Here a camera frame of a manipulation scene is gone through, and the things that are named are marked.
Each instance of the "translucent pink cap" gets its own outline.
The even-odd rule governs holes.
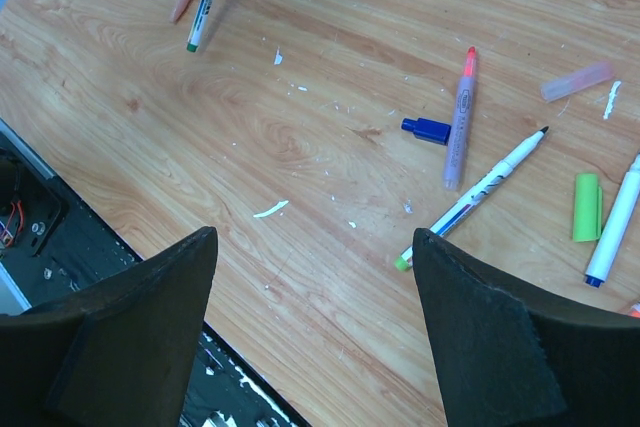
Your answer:
[[[545,82],[540,86],[542,98],[547,102],[561,99],[593,85],[613,79],[611,62],[597,62],[565,77]]]

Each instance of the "white paint fleck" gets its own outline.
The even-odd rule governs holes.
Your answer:
[[[611,115],[611,112],[613,112],[614,103],[615,103],[616,97],[618,96],[618,89],[620,88],[621,84],[622,82],[620,82],[619,80],[616,80],[611,86],[611,91],[609,91],[609,102],[607,102],[607,108],[605,109],[604,114],[602,116],[602,118],[605,120],[607,120]]]
[[[273,59],[273,65],[280,65],[282,63],[282,56],[280,55],[280,46],[276,50],[276,57]]]
[[[236,370],[240,374],[242,374],[242,378],[240,379],[241,386],[244,384],[249,384],[249,387],[251,387],[251,390],[253,390],[256,394],[262,397],[267,402],[267,404],[269,404],[269,407],[271,407],[271,409],[273,409],[273,411],[276,414],[282,417],[285,420],[285,422],[289,423],[293,427],[297,427],[296,424],[291,422],[291,420],[289,419],[289,416],[282,411],[282,409],[278,406],[278,404],[276,404],[271,397],[265,394],[264,391],[258,385],[256,385],[256,383],[253,380],[247,377],[244,371],[237,365],[236,365]]]
[[[564,114],[564,111],[565,111],[565,110],[567,110],[567,107],[569,107],[569,103],[570,103],[570,102],[571,102],[571,98],[569,98],[569,99],[567,100],[567,103],[566,103],[566,104],[564,104],[564,109],[562,109],[562,110],[560,111],[560,113],[557,115],[557,117],[560,117],[562,114]]]
[[[253,214],[253,217],[256,219],[262,219],[263,217],[269,217],[271,214],[276,213],[278,210],[280,210],[281,208],[283,208],[285,205],[287,205],[289,203],[288,200],[281,200],[280,202],[278,202],[276,205],[274,205],[273,207],[271,207],[269,210],[266,210],[264,212],[261,212],[259,214]]]

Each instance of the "pen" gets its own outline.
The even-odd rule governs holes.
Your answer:
[[[429,230],[444,237],[462,222],[493,190],[506,179],[520,162],[526,159],[544,138],[549,127],[544,127],[524,139],[520,145],[498,162],[476,185],[460,197],[453,206]],[[395,262],[398,270],[408,270],[413,265],[413,247],[409,247]]]
[[[600,284],[606,282],[638,200],[638,194],[640,194],[640,153],[636,155],[624,176],[602,237],[591,257],[585,278],[587,284],[600,287]]]
[[[456,105],[453,109],[451,134],[447,147],[447,158],[444,163],[444,188],[457,190],[467,155],[467,138],[471,123],[471,107],[473,105],[473,88],[476,82],[476,48],[467,52],[464,71],[458,84]]]
[[[191,27],[191,33],[189,34],[189,40],[187,41],[187,50],[189,52],[195,52],[200,45],[200,38],[204,31],[204,26],[207,24],[207,18],[209,17],[209,11],[211,10],[211,4],[213,0],[200,0],[198,6],[198,12],[196,18],[193,20],[193,26]]]

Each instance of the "green marker cap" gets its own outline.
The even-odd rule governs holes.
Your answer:
[[[574,242],[598,240],[602,234],[602,187],[597,174],[576,175]]]

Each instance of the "white paint smear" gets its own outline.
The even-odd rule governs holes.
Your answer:
[[[280,55],[280,47],[276,50],[276,58],[273,59],[273,65],[280,65],[282,63],[282,56]]]
[[[238,427],[238,424],[236,424],[236,421],[233,420],[233,416],[232,415],[229,416],[229,420],[225,420],[224,414],[222,412],[220,412],[220,411],[216,412],[216,415],[228,427]],[[204,424],[202,424],[202,427],[217,427],[218,425],[219,425],[219,423],[214,423],[211,419],[207,419],[207,420],[205,420]]]
[[[620,84],[622,84],[622,82],[616,80],[611,86],[611,91],[609,92],[609,102],[607,102],[607,108],[605,109],[604,115],[602,116],[602,118],[605,120],[607,120],[611,115],[611,112],[613,112],[613,104],[615,103],[616,97],[618,96],[618,89],[620,88]]]
[[[236,370],[240,372],[240,374],[242,374],[242,378],[240,379],[240,385],[249,384],[249,387],[251,387],[251,390],[253,390],[256,394],[262,397],[267,402],[267,404],[269,404],[269,407],[271,407],[275,413],[280,415],[280,417],[282,417],[288,424],[292,425],[293,427],[296,427],[296,424],[291,422],[291,420],[289,419],[289,416],[285,414],[280,407],[278,407],[278,404],[276,404],[271,397],[265,394],[264,391],[260,387],[258,387],[253,380],[247,377],[243,372],[243,370],[237,365],[236,365]]]
[[[253,216],[256,219],[262,219],[263,217],[269,217],[271,214],[276,213],[277,211],[279,211],[282,207],[284,207],[285,205],[287,205],[289,203],[288,200],[281,200],[280,202],[278,202],[276,205],[274,205],[273,207],[271,207],[269,210],[266,210],[264,212],[261,212],[259,214],[253,214]]]

